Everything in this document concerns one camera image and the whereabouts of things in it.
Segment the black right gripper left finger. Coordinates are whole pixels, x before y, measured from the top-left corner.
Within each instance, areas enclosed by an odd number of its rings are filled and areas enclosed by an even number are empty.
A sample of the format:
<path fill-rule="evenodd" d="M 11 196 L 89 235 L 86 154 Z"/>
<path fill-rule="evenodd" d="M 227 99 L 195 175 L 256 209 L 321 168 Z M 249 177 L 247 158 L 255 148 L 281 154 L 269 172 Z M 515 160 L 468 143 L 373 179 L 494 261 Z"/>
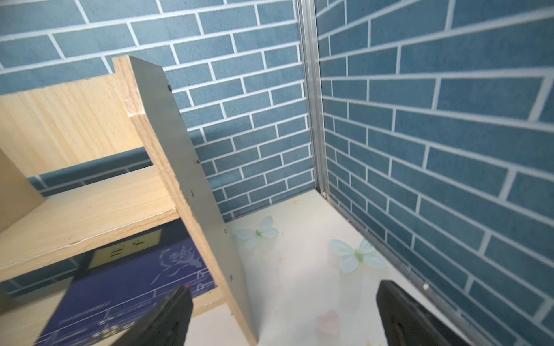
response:
<path fill-rule="evenodd" d="M 193 297 L 186 285 L 171 291 L 119 337 L 113 346 L 184 346 L 193 314 Z"/>

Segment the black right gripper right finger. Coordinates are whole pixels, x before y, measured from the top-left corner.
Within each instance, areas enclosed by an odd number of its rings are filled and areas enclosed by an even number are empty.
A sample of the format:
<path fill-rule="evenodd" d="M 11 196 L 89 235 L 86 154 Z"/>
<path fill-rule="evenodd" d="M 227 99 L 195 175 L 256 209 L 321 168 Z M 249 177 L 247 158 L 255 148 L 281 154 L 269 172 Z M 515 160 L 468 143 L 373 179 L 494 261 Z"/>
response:
<path fill-rule="evenodd" d="M 376 300 L 389 345 L 467 344 L 394 281 L 379 283 Z"/>

